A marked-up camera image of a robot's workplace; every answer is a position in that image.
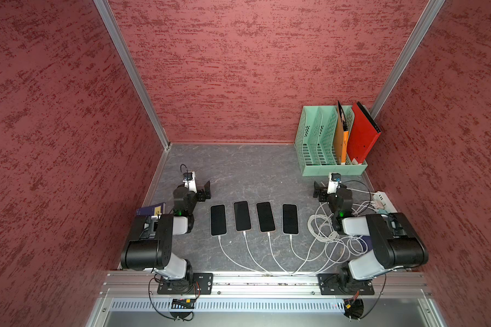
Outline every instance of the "red folder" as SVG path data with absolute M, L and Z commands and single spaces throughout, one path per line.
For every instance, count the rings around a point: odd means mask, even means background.
M 354 121 L 347 143 L 347 154 L 353 164 L 362 164 L 382 131 L 360 102 L 353 105 L 352 109 Z

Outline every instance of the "gray marble floor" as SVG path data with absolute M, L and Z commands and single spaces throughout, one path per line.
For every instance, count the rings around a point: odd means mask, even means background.
M 173 145 L 163 170 L 153 202 L 166 202 L 166 211 L 173 205 L 173 190 L 182 183 L 180 165 L 185 164 L 196 172 L 198 187 L 210 180 L 212 198 L 199 202 L 195 208 L 195 225 L 190 234 L 173 237 L 173 252 L 188 259 L 195 271 L 241 271 L 224 256 L 217 237 L 209 229 L 209 208 L 224 204 L 227 214 L 227 234 L 221 237 L 225 252 L 238 263 L 260 270 L 250 258 L 241 232 L 236 232 L 233 202 L 249 202 L 252 230 L 247 232 L 249 248 L 256 261 L 268 271 L 281 271 L 269 250 L 268 236 L 258 226 L 255 204 L 270 201 L 275 216 L 276 231 L 271 233 L 275 258 L 288 271 L 297 269 L 302 260 L 295 257 L 289 244 L 289 236 L 282 233 L 282 204 L 296 204 L 300 233 L 293 237 L 296 253 L 305 258 L 313 236 L 307 228 L 307 220 L 317 210 L 319 202 L 313 198 L 313 181 L 326 177 L 302 177 L 293 146 L 184 146 Z M 362 180 L 360 176 L 343 176 L 346 180 Z M 360 183 L 348 183 L 348 187 L 364 189 Z M 354 192 L 354 202 L 368 199 L 366 193 Z M 310 258 L 323 249 L 324 244 L 313 246 Z M 338 258 L 338 246 L 332 258 Z M 316 271 L 326 258 L 306 263 L 301 271 Z

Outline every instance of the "power strip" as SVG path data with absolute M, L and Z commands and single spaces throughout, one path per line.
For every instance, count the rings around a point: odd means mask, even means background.
M 380 201 L 384 205 L 384 210 L 388 213 L 398 213 L 398 210 L 396 210 L 395 206 L 393 206 L 386 193 L 376 192 L 373 194 L 373 200 Z

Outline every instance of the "aluminum frame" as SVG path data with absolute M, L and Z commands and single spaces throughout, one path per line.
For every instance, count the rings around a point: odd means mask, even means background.
M 149 185 L 149 189 L 147 194 L 145 195 L 144 202 L 142 203 L 143 207 L 151 206 L 154 194 L 157 192 L 158 183 L 160 182 L 160 176 L 164 171 L 165 163 L 167 162 L 167 156 L 169 155 L 170 148 L 164 149 L 162 152 L 162 156 L 160 157 L 160 161 L 158 161 L 157 170 L 153 175 L 153 179 Z
M 415 25 L 415 28 L 412 30 L 409 39 L 407 39 L 404 49 L 402 49 L 402 52 L 400 53 L 399 58 L 396 60 L 393 69 L 391 69 L 391 73 L 389 73 L 384 86 L 382 86 L 380 94 L 376 97 L 376 100 L 371 107 L 370 113 L 373 119 L 376 118 L 376 116 L 378 116 L 380 113 L 380 110 L 382 110 L 385 101 L 406 69 L 407 64 L 422 42 L 427 30 L 433 23 L 433 20 L 437 16 L 438 11 L 440 11 L 442 8 L 444 2 L 445 0 L 429 0 L 427 3 L 426 8 L 420 15 L 420 18 Z
M 203 298 L 230 299 L 295 299 L 327 300 L 341 299 L 342 296 L 320 294 L 315 276 L 268 276 L 255 271 L 203 271 L 213 273 L 211 295 Z M 101 287 L 99 297 L 89 318 L 88 327 L 102 327 L 111 310 L 113 301 L 119 299 L 148 298 L 148 283 L 153 277 L 145 271 L 110 271 Z M 384 277 L 373 279 L 375 295 L 361 296 L 363 299 L 377 298 L 382 291 Z M 151 298 L 170 300 L 178 295 L 159 295 L 151 291 Z M 429 326 L 446 327 L 432 297 L 423 272 L 389 272 L 381 298 L 417 299 Z
M 133 57 L 127 48 L 127 44 L 124 41 L 124 37 L 118 28 L 118 24 L 116 23 L 115 16 L 111 10 L 111 7 L 107 0 L 93 0 L 95 2 L 96 8 L 104 21 L 107 31 L 111 36 L 113 43 L 115 44 L 115 48 L 118 51 L 118 55 L 122 59 L 125 68 L 127 69 L 127 73 L 129 77 L 131 77 L 131 81 L 133 82 L 134 88 L 137 90 L 138 96 L 144 105 L 145 111 L 147 111 L 149 119 L 153 124 L 155 131 L 157 132 L 158 137 L 160 138 L 160 142 L 162 142 L 162 146 L 164 149 L 169 149 L 170 141 L 165 134 L 164 127 L 162 123 L 158 119 L 158 115 L 156 110 L 154 109 L 153 102 L 149 97 L 147 90 L 145 89 L 144 82 L 142 81 L 142 77 L 140 76 L 137 66 L 134 64 Z

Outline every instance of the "black phone screen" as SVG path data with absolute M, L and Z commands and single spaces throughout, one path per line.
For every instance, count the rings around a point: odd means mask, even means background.
M 275 219 L 273 218 L 273 210 L 271 203 L 260 202 L 256 204 L 256 213 L 258 215 L 258 224 L 261 232 L 272 232 L 275 230 Z
M 282 205 L 282 231 L 284 234 L 298 234 L 298 211 L 296 205 Z
M 211 206 L 211 235 L 218 236 L 227 233 L 226 206 Z
M 249 205 L 247 201 L 239 201 L 233 204 L 235 209 L 236 231 L 248 231 L 251 229 L 251 217 L 249 216 Z

